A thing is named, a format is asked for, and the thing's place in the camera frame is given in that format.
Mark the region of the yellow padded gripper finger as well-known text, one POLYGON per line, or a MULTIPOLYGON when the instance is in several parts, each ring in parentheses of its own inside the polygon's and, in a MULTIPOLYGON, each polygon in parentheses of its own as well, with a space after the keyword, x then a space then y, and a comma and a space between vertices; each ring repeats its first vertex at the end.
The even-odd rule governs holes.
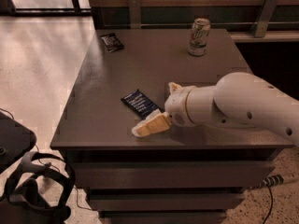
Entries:
POLYGON ((182 87, 175 82, 169 82, 168 87, 169 87, 170 94, 174 94, 175 92, 181 91, 182 89, 182 87))
POLYGON ((171 127, 171 121, 166 112, 159 109, 152 111, 146 118, 132 129, 136 137, 144 137, 155 133, 167 131, 171 127))

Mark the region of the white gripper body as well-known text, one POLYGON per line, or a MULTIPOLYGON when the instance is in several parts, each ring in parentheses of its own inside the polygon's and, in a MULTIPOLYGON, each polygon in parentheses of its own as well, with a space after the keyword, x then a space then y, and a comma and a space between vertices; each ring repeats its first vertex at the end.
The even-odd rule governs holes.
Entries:
POLYGON ((195 126, 187 111, 188 96, 193 89, 195 89, 195 86, 182 87, 181 91, 169 94, 165 101, 164 110, 174 125, 179 127, 195 126))

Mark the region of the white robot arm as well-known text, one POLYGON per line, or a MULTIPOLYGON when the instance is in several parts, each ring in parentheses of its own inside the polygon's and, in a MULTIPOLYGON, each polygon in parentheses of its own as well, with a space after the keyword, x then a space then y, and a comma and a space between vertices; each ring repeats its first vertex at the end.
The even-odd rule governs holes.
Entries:
POLYGON ((132 129, 136 137, 161 133, 171 126, 207 124, 222 128, 261 127, 299 142, 299 102, 267 81, 235 72, 206 87, 169 84, 164 111, 149 113, 132 129))

